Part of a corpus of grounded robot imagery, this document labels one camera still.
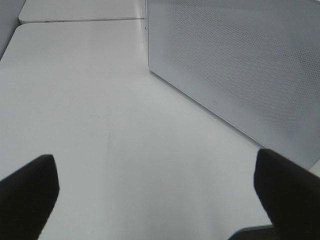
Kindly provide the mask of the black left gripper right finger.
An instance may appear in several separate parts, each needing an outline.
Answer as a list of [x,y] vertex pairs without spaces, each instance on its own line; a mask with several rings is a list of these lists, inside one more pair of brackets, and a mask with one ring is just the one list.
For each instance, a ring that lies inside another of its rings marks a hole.
[[320,238],[320,178],[271,149],[256,157],[255,192],[281,240]]

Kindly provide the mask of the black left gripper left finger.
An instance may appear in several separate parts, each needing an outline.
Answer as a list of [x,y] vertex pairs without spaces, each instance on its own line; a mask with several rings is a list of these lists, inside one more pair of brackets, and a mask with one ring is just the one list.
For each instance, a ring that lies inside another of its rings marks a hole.
[[0,238],[37,240],[55,207],[56,162],[44,154],[0,181]]

